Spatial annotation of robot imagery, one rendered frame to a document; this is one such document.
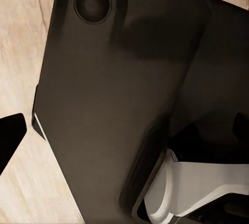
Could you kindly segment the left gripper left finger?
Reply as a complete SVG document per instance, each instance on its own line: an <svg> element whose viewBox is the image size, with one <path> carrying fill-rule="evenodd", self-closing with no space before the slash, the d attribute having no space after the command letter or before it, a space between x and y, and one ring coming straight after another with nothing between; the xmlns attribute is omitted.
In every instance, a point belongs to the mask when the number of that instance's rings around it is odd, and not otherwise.
<svg viewBox="0 0 249 224"><path fill-rule="evenodd" d="M22 113L0 118L0 175L27 133Z"/></svg>

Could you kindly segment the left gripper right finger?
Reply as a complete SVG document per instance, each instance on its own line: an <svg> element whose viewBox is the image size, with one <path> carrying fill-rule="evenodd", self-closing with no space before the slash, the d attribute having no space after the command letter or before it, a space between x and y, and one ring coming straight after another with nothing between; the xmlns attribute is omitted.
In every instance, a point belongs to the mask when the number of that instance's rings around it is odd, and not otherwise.
<svg viewBox="0 0 249 224"><path fill-rule="evenodd" d="M236 118L234 119L232 131L249 155L249 115L237 113Z"/></svg>

